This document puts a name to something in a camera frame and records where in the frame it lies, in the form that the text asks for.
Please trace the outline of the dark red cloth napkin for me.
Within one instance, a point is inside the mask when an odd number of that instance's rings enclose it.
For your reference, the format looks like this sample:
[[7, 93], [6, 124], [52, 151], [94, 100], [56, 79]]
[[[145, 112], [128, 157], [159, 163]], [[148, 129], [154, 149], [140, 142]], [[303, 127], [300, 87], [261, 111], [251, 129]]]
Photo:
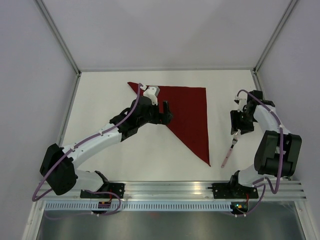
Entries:
[[158, 101], [167, 101], [173, 119], [171, 132], [210, 166], [207, 92], [204, 87], [159, 86]]

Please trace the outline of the fork with pink handle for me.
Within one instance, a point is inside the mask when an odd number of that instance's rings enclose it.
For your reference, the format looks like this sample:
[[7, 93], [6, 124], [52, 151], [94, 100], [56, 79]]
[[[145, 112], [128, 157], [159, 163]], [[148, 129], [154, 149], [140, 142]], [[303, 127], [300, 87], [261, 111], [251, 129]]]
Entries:
[[229, 150], [228, 150], [228, 152], [227, 152], [227, 154], [226, 154], [226, 156], [225, 156], [225, 158], [224, 158], [224, 160], [223, 160], [223, 162], [222, 162], [222, 164], [220, 166], [221, 168], [224, 168], [226, 166], [226, 164], [227, 164], [227, 162], [228, 162], [228, 160], [229, 160], [229, 158], [230, 158], [230, 156], [232, 154], [233, 148], [234, 148], [234, 146], [237, 144], [237, 142], [239, 140], [240, 135], [241, 135], [241, 133], [240, 133], [239, 130], [233, 135], [231, 146], [230, 146], [230, 148], [229, 148]]

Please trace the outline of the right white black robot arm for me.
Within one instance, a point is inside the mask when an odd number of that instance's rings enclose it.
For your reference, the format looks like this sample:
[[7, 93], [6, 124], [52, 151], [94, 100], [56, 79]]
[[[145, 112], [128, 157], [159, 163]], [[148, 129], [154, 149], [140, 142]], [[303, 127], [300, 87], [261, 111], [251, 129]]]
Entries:
[[238, 170], [230, 178], [228, 192], [241, 197], [247, 187], [257, 187], [266, 182], [273, 194], [277, 194], [283, 177], [291, 177], [296, 170], [302, 146], [300, 135], [291, 133], [278, 117], [276, 106], [263, 97], [259, 90], [247, 91], [246, 98], [236, 95], [237, 109], [230, 112], [231, 135], [252, 133], [258, 123], [263, 132], [253, 164]]

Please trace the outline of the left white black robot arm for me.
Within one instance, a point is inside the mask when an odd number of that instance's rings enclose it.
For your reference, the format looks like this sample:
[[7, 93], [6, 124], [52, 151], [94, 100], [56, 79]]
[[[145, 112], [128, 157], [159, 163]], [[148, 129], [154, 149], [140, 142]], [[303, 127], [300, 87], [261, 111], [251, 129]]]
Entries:
[[73, 144], [50, 145], [39, 172], [43, 179], [32, 200], [38, 201], [53, 192], [57, 196], [71, 190], [104, 198], [109, 193], [110, 182], [100, 171], [84, 171], [79, 167], [102, 150], [123, 142], [135, 135], [146, 124], [168, 125], [173, 119], [170, 105], [163, 101], [162, 108], [146, 96], [138, 96], [130, 107], [114, 116], [96, 133]]

